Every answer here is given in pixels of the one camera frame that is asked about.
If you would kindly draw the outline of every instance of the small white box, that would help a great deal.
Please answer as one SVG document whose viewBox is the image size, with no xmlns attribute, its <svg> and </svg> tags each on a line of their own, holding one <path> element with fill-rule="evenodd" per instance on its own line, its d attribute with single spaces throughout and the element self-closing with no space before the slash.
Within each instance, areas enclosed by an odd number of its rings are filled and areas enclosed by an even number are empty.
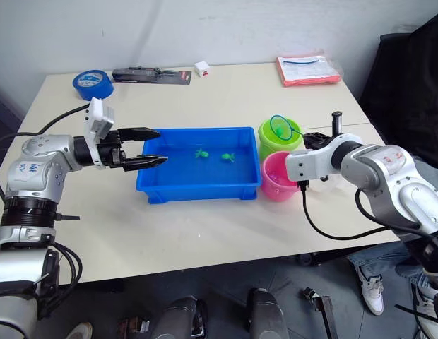
<svg viewBox="0 0 438 339">
<path fill-rule="evenodd" d="M 205 78 L 208 73 L 210 73 L 210 66 L 204 61 L 200 61 L 195 64 L 194 69 L 201 78 Z"/>
</svg>

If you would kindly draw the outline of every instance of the green plastic figure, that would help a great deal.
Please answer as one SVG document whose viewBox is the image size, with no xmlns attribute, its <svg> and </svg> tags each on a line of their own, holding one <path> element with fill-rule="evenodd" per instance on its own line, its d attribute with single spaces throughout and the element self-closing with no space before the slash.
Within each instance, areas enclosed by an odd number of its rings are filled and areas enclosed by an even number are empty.
<svg viewBox="0 0 438 339">
<path fill-rule="evenodd" d="M 202 150 L 201 148 L 199 148 L 196 151 L 196 157 L 208 157 L 208 156 L 209 156 L 208 152 Z"/>
<path fill-rule="evenodd" d="M 224 160 L 230 160 L 231 162 L 235 162 L 235 154 L 228 154 L 228 153 L 224 153 L 222 154 L 222 159 Z"/>
<path fill-rule="evenodd" d="M 276 135 L 280 138 L 283 134 L 282 127 L 276 128 Z"/>
</svg>

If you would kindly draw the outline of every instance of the shoe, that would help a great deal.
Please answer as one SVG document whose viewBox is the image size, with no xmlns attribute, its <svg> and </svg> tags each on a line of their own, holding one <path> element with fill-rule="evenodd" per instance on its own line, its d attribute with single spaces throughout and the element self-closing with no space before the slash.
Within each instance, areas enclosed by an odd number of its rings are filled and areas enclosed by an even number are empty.
<svg viewBox="0 0 438 339">
<path fill-rule="evenodd" d="M 416 286 L 415 286 L 415 295 L 413 295 L 413 298 L 415 304 L 417 305 L 416 307 L 417 312 L 424 313 L 427 314 L 428 316 L 437 318 L 432 299 L 424 296 Z M 417 318 L 420 327 L 419 335 L 420 333 L 423 335 L 423 336 L 419 336 L 419 338 L 438 339 L 438 323 L 422 318 L 421 316 L 418 316 Z"/>
<path fill-rule="evenodd" d="M 357 271 L 357 276 L 360 280 L 365 304 L 367 304 L 369 310 L 375 316 L 380 316 L 384 311 L 384 300 L 382 299 L 382 291 L 384 290 L 384 287 L 382 286 L 382 276 L 378 275 L 377 277 L 370 277 L 367 279 L 363 275 L 362 270 L 360 270 L 360 266 L 355 270 Z"/>
<path fill-rule="evenodd" d="M 422 330 L 418 329 L 417 335 L 414 339 L 428 339 L 426 338 L 426 335 L 422 332 Z"/>
<path fill-rule="evenodd" d="M 91 339 L 92 332 L 93 327 L 90 323 L 80 323 L 67 335 L 66 339 Z"/>
</svg>

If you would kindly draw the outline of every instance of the white table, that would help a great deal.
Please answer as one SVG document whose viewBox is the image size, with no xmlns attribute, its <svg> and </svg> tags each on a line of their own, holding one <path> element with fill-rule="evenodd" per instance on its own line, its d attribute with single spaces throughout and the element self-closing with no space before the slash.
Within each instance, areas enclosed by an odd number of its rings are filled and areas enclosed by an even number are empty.
<svg viewBox="0 0 438 339">
<path fill-rule="evenodd" d="M 75 74 L 48 76 L 20 131 L 38 131 L 50 119 L 84 105 L 71 86 Z M 304 130 L 331 133 L 331 113 L 343 112 L 343 131 L 365 143 L 382 144 L 345 83 L 284 88 L 273 64 L 213 67 L 208 78 L 190 85 L 115 83 L 105 99 L 115 109 L 116 128 L 252 126 L 273 114 L 297 121 Z M 83 114 L 54 126 L 51 133 L 83 133 Z M 15 140 L 0 169 L 5 185 L 8 166 L 20 154 Z M 142 143 L 124 146 L 128 157 Z M 135 190 L 136 172 L 86 167 L 67 175 L 58 211 L 81 216 L 80 222 L 56 222 L 57 241 L 83 260 L 81 281 L 104 280 L 220 263 L 287 256 L 391 242 L 380 232 L 338 242 L 317 234 L 302 211 L 302 197 L 274 203 L 261 192 L 256 201 L 180 201 L 149 205 Z M 377 227 L 358 212 L 355 187 L 341 181 L 332 190 L 308 191 L 307 204 L 318 227 L 346 236 Z M 62 267 L 61 283 L 69 281 Z"/>
</svg>

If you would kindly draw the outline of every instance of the white label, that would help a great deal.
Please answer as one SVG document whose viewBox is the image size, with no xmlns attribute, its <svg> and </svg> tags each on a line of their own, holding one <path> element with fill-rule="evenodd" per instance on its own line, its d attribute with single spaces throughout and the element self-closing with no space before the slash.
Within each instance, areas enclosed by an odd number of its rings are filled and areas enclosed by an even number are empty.
<svg viewBox="0 0 438 339">
<path fill-rule="evenodd" d="M 382 161 L 390 175 L 397 173 L 406 163 L 404 154 L 398 148 L 393 147 L 387 147 L 384 151 L 378 152 L 374 157 Z"/>
<path fill-rule="evenodd" d="M 27 181 L 32 177 L 40 175 L 44 162 L 21 161 L 15 170 L 15 180 Z"/>
<path fill-rule="evenodd" d="M 282 58 L 279 56 L 278 62 L 287 81 L 338 76 L 338 72 L 329 65 L 326 57 L 322 55 L 303 58 Z"/>
<path fill-rule="evenodd" d="M 100 83 L 101 80 L 103 80 L 103 76 L 101 74 L 96 72 L 87 73 L 78 79 L 78 85 L 81 87 L 92 87 Z"/>
</svg>

